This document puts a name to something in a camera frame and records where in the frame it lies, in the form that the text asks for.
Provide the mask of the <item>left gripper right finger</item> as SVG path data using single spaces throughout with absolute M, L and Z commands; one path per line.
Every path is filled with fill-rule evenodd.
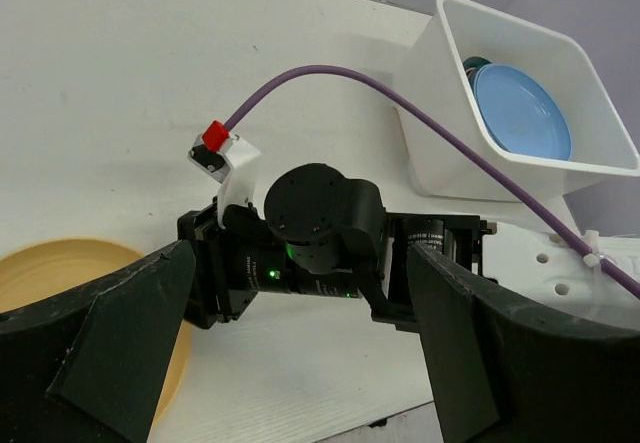
M 635 442 L 639 334 L 501 287 L 422 245 L 407 256 L 447 442 Z

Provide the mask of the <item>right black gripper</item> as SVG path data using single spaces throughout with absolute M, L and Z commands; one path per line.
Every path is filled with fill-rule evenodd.
M 195 255 L 184 318 L 201 329 L 238 319 L 260 292 L 364 299 L 375 322 L 418 330 L 410 300 L 391 298 L 394 223 L 379 188 L 324 163 L 269 188 L 264 211 L 213 201 L 177 221 Z

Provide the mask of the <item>green red rimmed white plate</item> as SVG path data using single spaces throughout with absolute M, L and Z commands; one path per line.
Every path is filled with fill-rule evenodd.
M 474 75 L 484 66 L 491 64 L 491 61 L 480 56 L 471 56 L 463 61 L 463 69 L 469 82 L 473 81 Z

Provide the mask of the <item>blue plastic plate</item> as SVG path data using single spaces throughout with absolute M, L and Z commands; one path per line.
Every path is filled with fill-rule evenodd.
M 500 148 L 538 158 L 571 158 L 567 120 L 535 79 L 515 67 L 491 63 L 469 83 L 485 127 Z

